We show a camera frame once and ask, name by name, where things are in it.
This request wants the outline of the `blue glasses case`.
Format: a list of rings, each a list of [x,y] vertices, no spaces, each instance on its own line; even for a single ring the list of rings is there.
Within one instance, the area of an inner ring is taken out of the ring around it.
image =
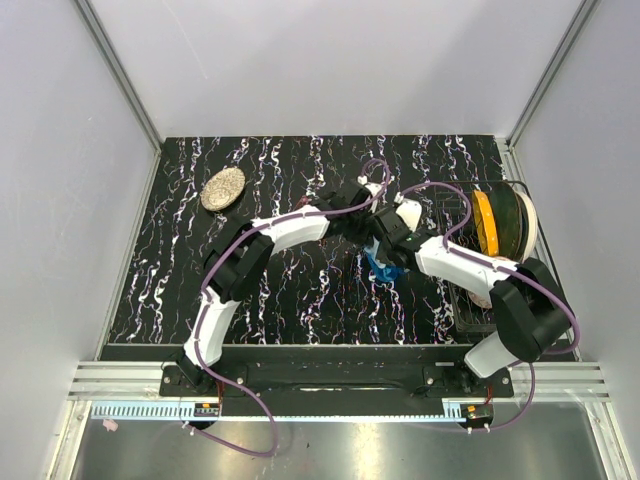
[[[380,242],[373,239],[371,244],[364,247],[366,258],[370,264],[375,278],[383,283],[392,283],[405,274],[405,271],[397,266],[387,265],[377,259]]]

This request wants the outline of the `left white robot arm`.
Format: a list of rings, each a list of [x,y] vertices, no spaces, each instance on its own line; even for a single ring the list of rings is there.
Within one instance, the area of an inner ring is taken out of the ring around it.
[[[327,236],[355,233],[385,190],[361,176],[293,212],[230,220],[214,239],[205,262],[199,311],[177,359],[181,384],[196,396],[214,388],[216,372],[210,366],[220,360],[236,309],[259,283],[273,255]]]

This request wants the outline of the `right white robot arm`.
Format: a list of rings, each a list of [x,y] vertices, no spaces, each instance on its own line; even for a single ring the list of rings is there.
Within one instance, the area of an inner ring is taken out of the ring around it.
[[[446,280],[490,303],[496,331],[473,346],[453,374],[460,393],[476,396],[498,370],[550,352],[575,318],[543,263],[499,260],[447,242],[417,228],[420,212],[419,204],[405,201],[373,215],[376,259]]]

